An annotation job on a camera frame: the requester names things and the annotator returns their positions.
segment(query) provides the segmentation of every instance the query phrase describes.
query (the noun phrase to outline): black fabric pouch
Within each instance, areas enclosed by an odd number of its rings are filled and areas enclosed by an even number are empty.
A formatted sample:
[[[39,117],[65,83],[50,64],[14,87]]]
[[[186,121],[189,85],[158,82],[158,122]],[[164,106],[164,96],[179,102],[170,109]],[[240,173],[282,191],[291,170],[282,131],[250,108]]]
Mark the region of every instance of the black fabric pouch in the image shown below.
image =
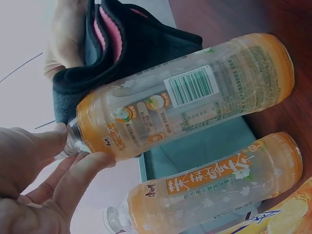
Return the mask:
[[[60,71],[53,78],[57,122],[68,123],[90,91],[198,51],[202,38],[160,23],[139,6],[90,0],[84,46],[85,66]]]

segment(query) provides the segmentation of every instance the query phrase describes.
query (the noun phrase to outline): barcode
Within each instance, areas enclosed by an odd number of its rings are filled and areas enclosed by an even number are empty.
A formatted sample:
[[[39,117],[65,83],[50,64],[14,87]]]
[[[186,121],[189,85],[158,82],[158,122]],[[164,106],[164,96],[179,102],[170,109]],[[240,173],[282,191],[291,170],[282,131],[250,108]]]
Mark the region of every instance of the barcode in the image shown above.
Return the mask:
[[[174,107],[219,92],[214,73],[209,65],[171,77],[164,82]]]

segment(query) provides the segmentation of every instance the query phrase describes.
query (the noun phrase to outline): product logo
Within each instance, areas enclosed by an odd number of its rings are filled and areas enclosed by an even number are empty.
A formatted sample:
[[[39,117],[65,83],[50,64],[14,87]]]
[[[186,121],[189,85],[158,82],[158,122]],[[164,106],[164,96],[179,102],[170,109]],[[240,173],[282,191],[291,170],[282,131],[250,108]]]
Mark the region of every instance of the product logo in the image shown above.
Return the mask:
[[[156,183],[154,184],[148,184],[146,185],[147,189],[148,189],[148,193],[145,194],[145,196],[147,197],[156,197],[157,192],[156,192]]]

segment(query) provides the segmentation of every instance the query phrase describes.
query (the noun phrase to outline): white flower illustration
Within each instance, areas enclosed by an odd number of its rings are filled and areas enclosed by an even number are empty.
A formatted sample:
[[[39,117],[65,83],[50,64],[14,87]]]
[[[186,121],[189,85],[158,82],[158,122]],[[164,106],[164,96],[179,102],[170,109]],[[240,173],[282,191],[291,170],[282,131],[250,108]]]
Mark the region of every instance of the white flower illustration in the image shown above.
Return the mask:
[[[146,231],[151,231],[150,225],[148,225],[147,223],[144,224],[143,228],[144,228],[144,230],[146,230]]]
[[[243,196],[248,196],[249,192],[250,192],[250,187],[246,186],[246,187],[243,187],[243,190],[240,193],[243,194]]]
[[[176,218],[181,218],[183,216],[183,211],[182,210],[178,210],[175,213]]]
[[[126,80],[126,82],[124,84],[122,84],[121,86],[124,88],[130,88],[134,83],[134,80]]]
[[[126,119],[129,117],[129,113],[125,111],[123,108],[118,108],[115,112],[116,118]]]
[[[280,177],[281,175],[283,175],[283,170],[279,169],[279,168],[275,168],[274,169],[274,175],[277,177]]]
[[[244,168],[244,169],[238,170],[236,172],[233,172],[232,174],[235,175],[236,179],[243,179],[243,178],[249,176],[249,173],[250,173],[250,169]]]
[[[229,196],[224,196],[222,199],[222,201],[225,203],[229,202],[230,200],[231,200],[231,198]]]
[[[205,198],[202,204],[204,205],[204,208],[211,207],[214,205],[213,201],[211,201],[209,198]]]
[[[244,157],[242,158],[241,161],[242,161],[242,163],[247,164],[247,160]]]

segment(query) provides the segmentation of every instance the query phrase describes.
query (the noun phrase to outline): plastic bottle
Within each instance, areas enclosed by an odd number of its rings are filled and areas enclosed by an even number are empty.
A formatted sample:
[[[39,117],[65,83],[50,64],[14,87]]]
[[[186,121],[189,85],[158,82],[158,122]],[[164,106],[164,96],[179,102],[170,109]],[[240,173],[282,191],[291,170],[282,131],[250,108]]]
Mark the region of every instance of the plastic bottle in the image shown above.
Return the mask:
[[[287,191],[302,176],[302,158],[286,133],[268,135],[218,161],[133,188],[102,212],[107,230],[177,234]]]
[[[86,145],[125,160],[285,99],[294,86],[287,50],[250,34],[104,85],[77,106],[61,157]]]

